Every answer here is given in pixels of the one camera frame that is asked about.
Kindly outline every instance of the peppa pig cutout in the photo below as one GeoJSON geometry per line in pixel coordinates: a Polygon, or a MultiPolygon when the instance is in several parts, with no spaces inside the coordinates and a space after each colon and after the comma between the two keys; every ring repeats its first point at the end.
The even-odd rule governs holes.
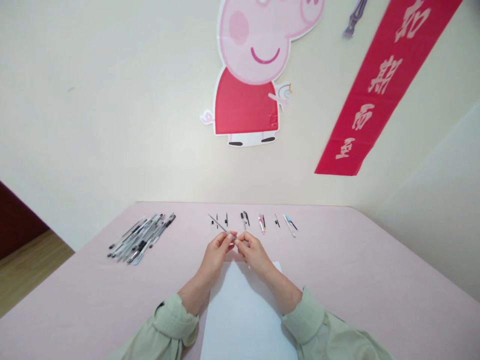
{"type": "Polygon", "coordinates": [[[217,24],[218,76],[212,111],[200,117],[233,147],[269,144],[291,95],[276,84],[292,41],[319,21],[325,0],[222,0],[217,24]]]}

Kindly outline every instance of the pink pen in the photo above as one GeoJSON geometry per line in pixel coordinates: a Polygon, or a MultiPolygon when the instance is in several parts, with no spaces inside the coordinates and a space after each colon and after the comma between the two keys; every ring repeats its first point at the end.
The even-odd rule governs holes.
{"type": "Polygon", "coordinates": [[[261,233],[263,235],[265,235],[265,228],[264,228],[264,224],[262,223],[262,218],[261,217],[258,218],[258,222],[260,223],[261,233]]]}

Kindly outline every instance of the red dress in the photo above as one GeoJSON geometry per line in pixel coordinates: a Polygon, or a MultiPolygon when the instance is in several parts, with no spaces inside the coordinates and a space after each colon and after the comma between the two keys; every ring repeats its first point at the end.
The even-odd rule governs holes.
{"type": "Polygon", "coordinates": [[[272,82],[249,85],[235,78],[228,68],[221,75],[215,100],[215,133],[244,134],[279,129],[279,107],[272,82]]]}

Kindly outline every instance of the pile of pens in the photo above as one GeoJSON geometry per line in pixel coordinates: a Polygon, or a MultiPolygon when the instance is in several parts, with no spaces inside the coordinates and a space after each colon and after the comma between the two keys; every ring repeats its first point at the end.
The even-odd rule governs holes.
{"type": "MultiPolygon", "coordinates": [[[[275,215],[275,224],[280,228],[279,218],[277,217],[277,214],[274,214],[274,215],[275,215]]],[[[219,215],[218,214],[216,214],[216,219],[210,214],[208,214],[208,216],[211,217],[211,224],[212,225],[214,225],[216,223],[216,228],[217,229],[220,227],[222,230],[224,230],[226,232],[226,230],[223,228],[223,226],[220,225],[220,223],[219,223],[219,215]]],[[[248,226],[250,226],[249,215],[247,214],[246,211],[242,211],[240,213],[240,218],[241,218],[241,222],[243,224],[243,230],[247,231],[247,224],[248,224],[248,226]]],[[[296,238],[297,234],[295,233],[294,229],[297,230],[297,231],[298,231],[298,229],[295,226],[294,222],[285,214],[283,215],[283,218],[285,219],[286,225],[287,225],[288,229],[290,230],[291,235],[294,238],[296,238]]],[[[261,231],[262,235],[265,235],[265,231],[267,230],[267,226],[265,224],[265,215],[260,214],[258,216],[258,223],[260,224],[260,231],[261,231]]],[[[226,224],[227,227],[229,226],[229,214],[228,213],[225,215],[225,224],[226,224]]]]}
{"type": "Polygon", "coordinates": [[[165,215],[156,213],[149,219],[142,217],[136,222],[117,243],[110,245],[109,258],[116,258],[116,262],[127,262],[138,265],[147,249],[151,249],[160,238],[160,235],[175,220],[176,215],[171,214],[167,220],[165,215]]]}

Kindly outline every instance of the light green jacket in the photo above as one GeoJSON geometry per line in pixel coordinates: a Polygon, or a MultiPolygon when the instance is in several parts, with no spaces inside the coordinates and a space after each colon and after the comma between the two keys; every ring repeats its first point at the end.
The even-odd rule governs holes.
{"type": "MultiPolygon", "coordinates": [[[[295,310],[281,319],[296,340],[299,360],[392,360],[367,332],[325,311],[307,288],[295,310]]],[[[109,360],[180,360],[197,338],[199,317],[187,313],[178,294],[162,302],[109,360]]]]}

